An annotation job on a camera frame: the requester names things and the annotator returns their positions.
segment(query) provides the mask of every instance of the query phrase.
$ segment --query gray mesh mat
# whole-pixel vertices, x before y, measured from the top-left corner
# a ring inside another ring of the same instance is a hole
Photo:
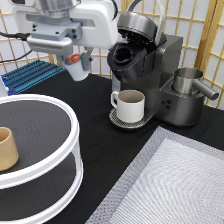
[[[224,161],[165,139],[110,224],[223,223]]]
[[[222,151],[158,127],[86,224],[109,223],[112,215],[165,138],[224,160]]]
[[[75,175],[75,159],[70,154],[43,176],[0,190],[0,222],[27,218],[49,208],[69,190]]]
[[[16,165],[1,175],[31,166],[55,152],[69,136],[71,121],[54,104],[15,101],[0,104],[0,127],[12,130],[20,156]]]

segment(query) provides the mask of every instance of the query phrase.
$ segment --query round tiered tray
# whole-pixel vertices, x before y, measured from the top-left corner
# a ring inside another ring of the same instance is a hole
[[[19,160],[0,172],[0,223],[43,223],[74,198],[83,178],[79,124],[64,102],[41,95],[0,98],[0,126]]]

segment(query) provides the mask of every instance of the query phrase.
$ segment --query mug handle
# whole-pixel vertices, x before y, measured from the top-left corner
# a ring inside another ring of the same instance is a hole
[[[111,101],[111,104],[114,108],[117,109],[117,105],[114,103],[114,95],[117,95],[118,96],[119,92],[117,91],[114,91],[112,94],[111,94],[111,97],[110,97],[110,101]]]

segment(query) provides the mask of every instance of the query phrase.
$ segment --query black table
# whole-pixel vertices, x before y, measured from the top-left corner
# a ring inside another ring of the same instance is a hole
[[[74,82],[67,72],[23,92],[58,98],[75,111],[80,127],[84,178],[73,201],[52,224],[85,223],[158,126],[224,150],[224,111],[205,107],[200,122],[176,128],[153,120],[136,132],[115,128],[109,121],[111,80],[90,75]]]

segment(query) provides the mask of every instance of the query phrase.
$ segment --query white mug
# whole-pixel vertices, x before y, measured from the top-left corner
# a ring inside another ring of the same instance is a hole
[[[135,123],[144,117],[145,96],[137,90],[114,91],[111,104],[116,108],[117,117],[126,123]]]

